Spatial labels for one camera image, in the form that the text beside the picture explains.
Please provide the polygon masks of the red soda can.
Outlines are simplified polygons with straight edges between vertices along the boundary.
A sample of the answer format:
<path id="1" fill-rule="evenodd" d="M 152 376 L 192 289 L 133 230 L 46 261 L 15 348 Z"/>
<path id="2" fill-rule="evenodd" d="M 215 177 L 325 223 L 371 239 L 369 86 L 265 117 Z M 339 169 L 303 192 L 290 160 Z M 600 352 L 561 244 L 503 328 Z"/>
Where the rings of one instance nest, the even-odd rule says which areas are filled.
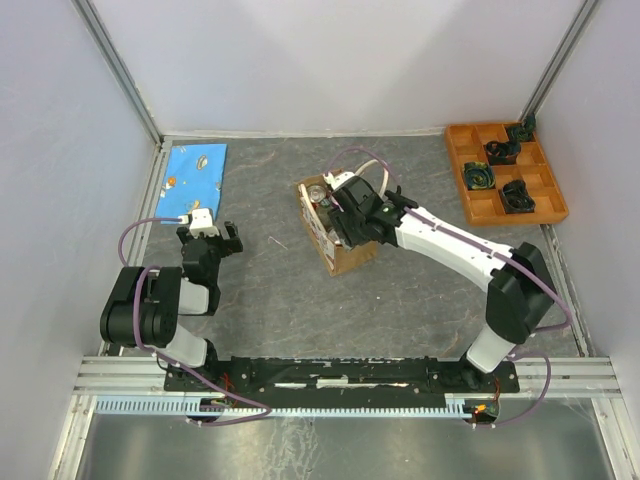
<path id="1" fill-rule="evenodd" d="M 322 185 L 309 185 L 306 187 L 306 190 L 312 204 L 319 204 L 327 198 L 327 190 Z"/>

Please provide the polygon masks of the brown paper bag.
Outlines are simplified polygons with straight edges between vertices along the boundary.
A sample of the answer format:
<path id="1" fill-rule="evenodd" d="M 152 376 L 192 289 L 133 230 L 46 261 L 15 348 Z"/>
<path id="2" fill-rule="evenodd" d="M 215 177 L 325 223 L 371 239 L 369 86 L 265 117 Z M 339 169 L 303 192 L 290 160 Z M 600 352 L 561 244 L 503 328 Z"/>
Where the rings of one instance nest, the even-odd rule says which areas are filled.
<path id="1" fill-rule="evenodd" d="M 355 176 L 361 177 L 362 174 L 373 165 L 380 165 L 382 168 L 382 181 L 380 188 L 376 192 L 378 195 L 381 195 L 385 192 L 390 177 L 388 167 L 385 165 L 384 161 L 378 159 L 368 160 L 360 165 L 353 173 Z M 329 172 L 338 174 L 344 172 L 344 170 L 339 169 Z M 308 177 L 298 182 L 295 189 L 299 201 L 300 219 L 312 241 L 312 244 L 319 253 L 327 271 L 329 272 L 329 275 L 335 277 L 351 271 L 375 258 L 377 255 L 377 247 L 375 246 L 374 241 L 370 241 L 365 245 L 357 246 L 355 248 L 345 248 L 343 244 L 334 245 L 328 240 L 328 231 L 324 229 L 315 212 L 317 204 L 311 203 L 306 190 L 307 186 L 313 184 L 319 184 L 325 187 L 327 190 L 327 199 L 332 202 L 334 210 L 337 203 L 332 198 L 333 191 L 324 182 L 324 174 L 325 173 Z"/>

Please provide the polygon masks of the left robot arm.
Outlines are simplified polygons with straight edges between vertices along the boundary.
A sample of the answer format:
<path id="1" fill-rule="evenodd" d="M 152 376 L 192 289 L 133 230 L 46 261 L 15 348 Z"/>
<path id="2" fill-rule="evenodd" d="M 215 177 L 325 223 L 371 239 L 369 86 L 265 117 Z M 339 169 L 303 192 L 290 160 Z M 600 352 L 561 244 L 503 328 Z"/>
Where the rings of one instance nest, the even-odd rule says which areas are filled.
<path id="1" fill-rule="evenodd" d="M 243 251 L 234 223 L 226 235 L 213 224 L 197 230 L 181 226 L 182 265 L 162 267 L 145 279 L 141 267 L 121 269 L 100 318 L 102 339 L 114 346 L 152 348 L 171 363 L 187 366 L 187 379 L 209 390 L 221 378 L 213 343 L 179 324 L 181 316 L 212 316 L 220 302 L 221 261 Z"/>

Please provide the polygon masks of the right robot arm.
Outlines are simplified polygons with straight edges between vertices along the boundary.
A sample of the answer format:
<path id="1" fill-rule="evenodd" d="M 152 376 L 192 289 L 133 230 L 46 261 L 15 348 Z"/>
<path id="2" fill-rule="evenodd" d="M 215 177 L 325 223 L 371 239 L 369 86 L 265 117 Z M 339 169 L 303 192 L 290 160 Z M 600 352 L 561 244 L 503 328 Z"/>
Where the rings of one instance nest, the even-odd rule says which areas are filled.
<path id="1" fill-rule="evenodd" d="M 458 368 L 467 389 L 486 388 L 497 366 L 535 333 L 558 299 L 541 251 L 527 242 L 514 248 L 474 236 L 398 191 L 379 195 L 352 172 L 326 174 L 324 180 L 335 203 L 329 218 L 344 246 L 378 242 L 415 252 L 486 293 L 485 326 Z"/>

